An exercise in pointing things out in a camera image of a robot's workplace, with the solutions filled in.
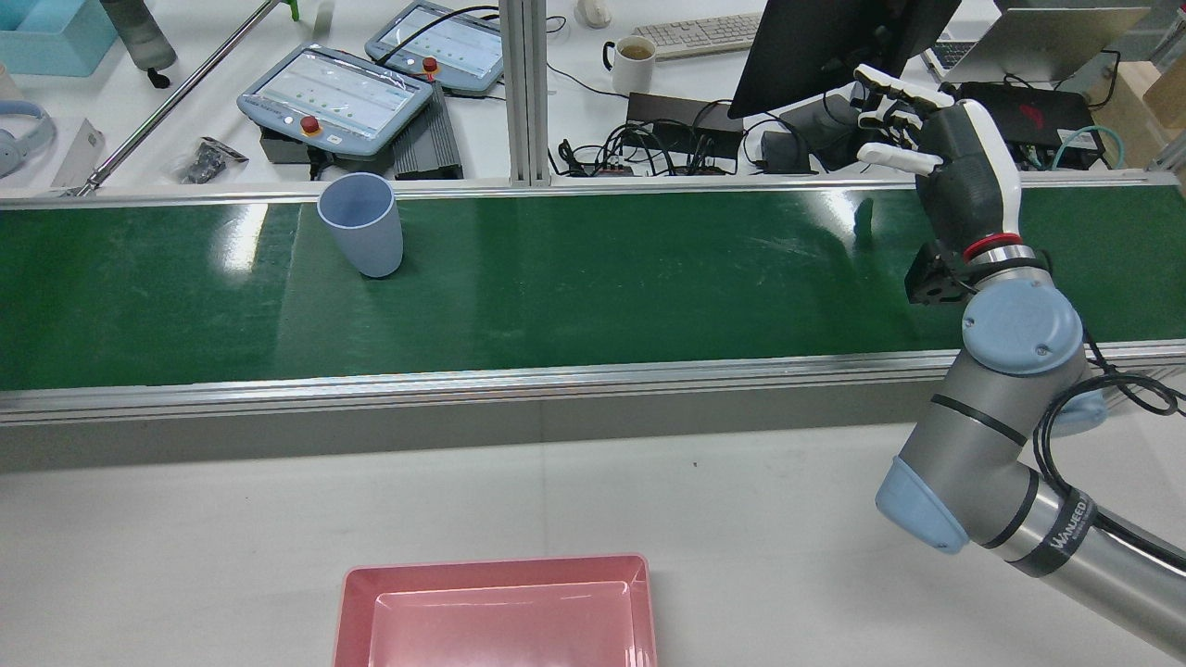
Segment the robotic arm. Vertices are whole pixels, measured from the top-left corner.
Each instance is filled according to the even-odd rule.
[[[912,136],[918,151],[868,144],[857,153],[916,174],[936,241],[907,274],[911,300],[971,296],[963,349],[894,457],[878,508],[945,553],[975,541],[1186,662],[1182,560],[1124,539],[1109,528],[1122,520],[1085,493],[1018,460],[1051,402],[1092,374],[1078,313],[1022,242],[1021,184],[996,126],[975,101],[956,102],[866,65],[856,77],[899,102],[892,113],[905,103],[920,120]],[[862,122],[887,122],[888,108]],[[1067,404],[1067,414],[1096,425],[1105,407],[1098,393],[1086,394]],[[1122,523],[1127,534],[1141,533]]]

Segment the tea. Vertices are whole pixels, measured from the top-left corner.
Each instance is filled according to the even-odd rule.
[[[646,46],[640,46],[638,44],[631,44],[629,46],[621,47],[621,55],[630,58],[631,61],[645,61],[652,56],[651,50]]]

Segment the headphones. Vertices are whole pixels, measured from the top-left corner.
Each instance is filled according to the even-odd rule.
[[[33,116],[37,127],[17,139],[11,132],[0,129],[0,178],[17,171],[25,158],[53,139],[53,119],[45,109],[32,102],[0,101],[0,115]]]

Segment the blue storage box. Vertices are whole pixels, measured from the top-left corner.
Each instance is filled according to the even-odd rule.
[[[0,0],[0,63],[12,74],[90,76],[113,42],[98,0]]]

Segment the blue plastic cup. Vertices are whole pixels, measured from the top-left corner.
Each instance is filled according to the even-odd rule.
[[[334,180],[318,197],[317,214],[363,275],[383,278],[400,268],[403,227],[395,190],[382,176],[357,172]]]

